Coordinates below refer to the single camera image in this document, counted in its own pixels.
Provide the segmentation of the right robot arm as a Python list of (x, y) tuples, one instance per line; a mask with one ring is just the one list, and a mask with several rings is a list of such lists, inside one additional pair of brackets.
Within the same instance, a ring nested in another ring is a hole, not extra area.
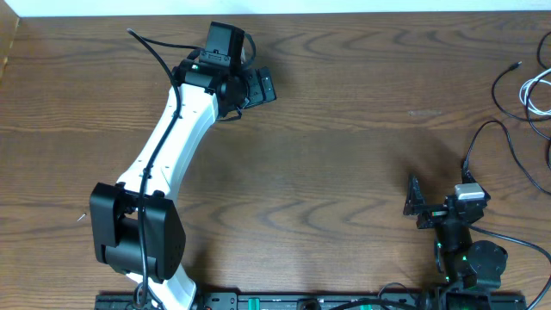
[(492, 292), (500, 288), (507, 251), (487, 240), (473, 241), (469, 226), (484, 216), (491, 196), (466, 168), (461, 183), (441, 204), (424, 199), (418, 179), (408, 178), (403, 214), (417, 218), (418, 229), (432, 229), (437, 270), (446, 282), (426, 289), (421, 309), (491, 309)]

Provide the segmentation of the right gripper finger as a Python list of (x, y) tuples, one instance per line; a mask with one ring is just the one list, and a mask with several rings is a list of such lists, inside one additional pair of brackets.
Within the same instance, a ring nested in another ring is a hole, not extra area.
[(406, 201), (403, 215), (419, 215), (425, 212), (427, 205), (420, 188), (418, 179), (414, 175), (408, 178)]
[(471, 170), (468, 167), (468, 161), (463, 161), (461, 164), (461, 182), (466, 183), (477, 183)]

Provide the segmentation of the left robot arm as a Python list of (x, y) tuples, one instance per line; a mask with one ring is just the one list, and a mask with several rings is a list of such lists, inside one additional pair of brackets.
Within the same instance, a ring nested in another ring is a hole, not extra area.
[(168, 100), (139, 156), (116, 184), (98, 183), (90, 195), (96, 259), (135, 281), (131, 294), (100, 294), (97, 309), (194, 309), (196, 283), (182, 258), (186, 234), (176, 210), (184, 174), (197, 146), (216, 121), (241, 118), (276, 99), (266, 67), (255, 69), (243, 29), (212, 22), (204, 47), (168, 75)]

